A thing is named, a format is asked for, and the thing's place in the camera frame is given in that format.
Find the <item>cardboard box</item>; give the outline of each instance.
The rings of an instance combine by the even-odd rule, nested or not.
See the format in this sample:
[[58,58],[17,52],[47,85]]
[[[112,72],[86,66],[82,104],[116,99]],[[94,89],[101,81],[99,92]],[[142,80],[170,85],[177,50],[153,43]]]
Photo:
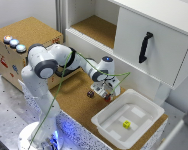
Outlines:
[[[14,39],[19,40],[20,44],[26,46],[27,50],[35,43],[43,44],[46,48],[54,43],[62,44],[63,35],[33,17],[0,29],[0,74],[22,91],[18,79],[22,81],[21,70],[27,65],[28,52],[19,54],[15,49],[4,44],[3,38],[6,35],[10,35]],[[49,89],[58,85],[59,81],[60,77],[56,75],[51,76],[48,79]]]

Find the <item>green cable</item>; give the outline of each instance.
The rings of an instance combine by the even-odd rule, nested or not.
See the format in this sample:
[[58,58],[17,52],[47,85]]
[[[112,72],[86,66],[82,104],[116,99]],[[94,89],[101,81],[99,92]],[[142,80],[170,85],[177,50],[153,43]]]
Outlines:
[[[72,54],[72,52],[68,55],[68,57],[67,57],[67,59],[66,59],[66,62],[68,62],[68,59],[70,58],[71,54]],[[58,95],[58,93],[59,93],[59,91],[60,91],[60,88],[61,88],[61,85],[62,85],[62,82],[63,82],[63,76],[64,76],[64,74],[65,74],[66,64],[67,64],[67,63],[65,63],[64,68],[63,68],[63,73],[62,73],[61,81],[60,81],[60,83],[59,83],[58,90],[57,90],[57,92],[56,92],[56,94],[55,94],[55,96],[54,96],[54,99],[53,99],[53,101],[52,101],[52,103],[51,103],[51,105],[50,105],[50,108],[49,108],[49,110],[48,110],[48,112],[47,112],[45,118],[43,119],[43,121],[42,121],[42,123],[40,124],[40,126],[38,127],[38,129],[37,129],[37,131],[36,131],[34,137],[33,137],[32,140],[31,140],[31,143],[30,143],[30,145],[29,145],[28,150],[30,149],[31,144],[32,144],[32,142],[34,141],[34,139],[35,139],[35,137],[36,137],[36,135],[37,135],[39,129],[41,128],[41,126],[43,125],[45,119],[47,118],[47,116],[48,116],[48,114],[49,114],[49,112],[50,112],[50,110],[51,110],[51,108],[52,108],[52,105],[53,105],[53,103],[54,103],[54,101],[55,101],[55,99],[56,99],[56,97],[57,97],[57,95]]]
[[[52,108],[52,105],[53,105],[53,103],[54,103],[54,101],[55,101],[55,99],[56,99],[56,97],[57,97],[57,95],[58,95],[58,93],[59,93],[59,91],[60,91],[60,88],[61,88],[61,85],[62,85],[62,82],[63,82],[63,76],[64,76],[65,70],[66,70],[66,64],[67,64],[67,62],[68,62],[68,60],[69,60],[71,54],[72,54],[72,52],[68,55],[68,57],[67,57],[67,59],[66,59],[66,62],[65,62],[64,68],[63,68],[63,73],[62,73],[61,81],[60,81],[60,83],[59,83],[59,87],[58,87],[57,92],[56,92],[56,94],[55,94],[55,96],[54,96],[54,99],[53,99],[53,101],[52,101],[52,103],[51,103],[51,105],[50,105],[50,107],[49,107],[49,110],[48,110],[48,112],[47,112],[45,118],[44,118],[43,121],[41,122],[40,126],[38,127],[38,129],[37,129],[37,131],[36,131],[36,133],[35,133],[35,135],[34,135],[34,137],[32,138],[28,150],[30,149],[30,147],[31,147],[31,145],[32,145],[32,143],[33,143],[33,141],[34,141],[34,139],[35,139],[35,137],[36,137],[38,131],[39,131],[40,128],[41,128],[41,126],[42,126],[43,123],[45,122],[45,120],[46,120],[46,118],[47,118],[47,116],[48,116],[48,114],[49,114],[49,112],[50,112],[50,110],[51,110],[51,108]],[[123,74],[116,74],[116,75],[106,74],[106,73],[104,73],[104,72],[98,70],[97,68],[95,68],[83,55],[81,55],[80,53],[77,53],[77,54],[80,55],[82,58],[84,58],[95,70],[97,70],[98,72],[100,72],[100,73],[102,73],[102,74],[105,74],[105,75],[108,75],[108,76],[122,76],[122,75],[126,75],[126,76],[114,87],[114,89],[111,91],[111,93],[112,93],[112,92],[119,86],[119,84],[120,84],[127,76],[129,76],[129,74],[130,74],[130,72],[126,72],[126,73],[123,73]]]

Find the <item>robotic arm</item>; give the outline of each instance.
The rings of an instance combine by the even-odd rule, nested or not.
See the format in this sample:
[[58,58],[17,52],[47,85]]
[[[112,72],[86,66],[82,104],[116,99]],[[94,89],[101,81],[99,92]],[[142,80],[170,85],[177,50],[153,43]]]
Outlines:
[[[71,52],[72,55],[66,62],[66,59]],[[114,60],[111,57],[103,57],[99,64],[93,59],[87,59],[87,61],[103,73],[114,74]],[[42,111],[39,125],[32,132],[29,140],[35,135],[54,99],[48,90],[46,79],[51,77],[54,73],[60,75],[60,72],[57,71],[58,66],[63,67],[66,63],[66,69],[68,70],[75,70],[78,67],[81,67],[94,81],[91,88],[103,98],[107,95],[110,96],[108,93],[113,89],[114,91],[111,93],[111,96],[120,94],[120,86],[117,86],[119,80],[115,76],[109,76],[98,72],[87,61],[77,54],[74,49],[60,44],[54,44],[49,51],[41,44],[34,44],[29,48],[28,65],[23,68],[21,75],[29,92],[36,97],[36,102]],[[45,147],[43,146],[43,143],[47,141],[49,143],[51,137],[53,137],[57,131],[56,116],[59,112],[60,107],[55,100],[45,122],[42,124],[33,140],[33,147],[43,150]],[[60,146],[54,146],[54,149],[60,149]]]

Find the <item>cabinet handle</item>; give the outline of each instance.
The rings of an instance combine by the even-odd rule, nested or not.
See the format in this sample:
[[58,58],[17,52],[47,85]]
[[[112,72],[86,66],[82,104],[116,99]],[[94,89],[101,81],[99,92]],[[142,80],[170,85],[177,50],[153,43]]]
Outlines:
[[147,32],[146,36],[143,39],[141,52],[140,52],[140,56],[139,56],[140,64],[143,63],[144,61],[146,61],[146,59],[147,59],[147,57],[145,56],[145,52],[146,52],[146,48],[147,48],[147,44],[148,44],[148,39],[150,39],[151,37],[153,37],[153,34],[150,32]]

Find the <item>cabinet drawer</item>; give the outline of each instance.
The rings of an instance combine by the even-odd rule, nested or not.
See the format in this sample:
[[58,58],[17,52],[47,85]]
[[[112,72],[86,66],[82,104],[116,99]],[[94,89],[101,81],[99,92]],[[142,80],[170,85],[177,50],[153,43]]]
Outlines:
[[[146,33],[148,40],[145,56],[139,63],[139,55]],[[120,8],[114,54],[148,74],[173,86],[188,50],[188,36],[153,20]]]

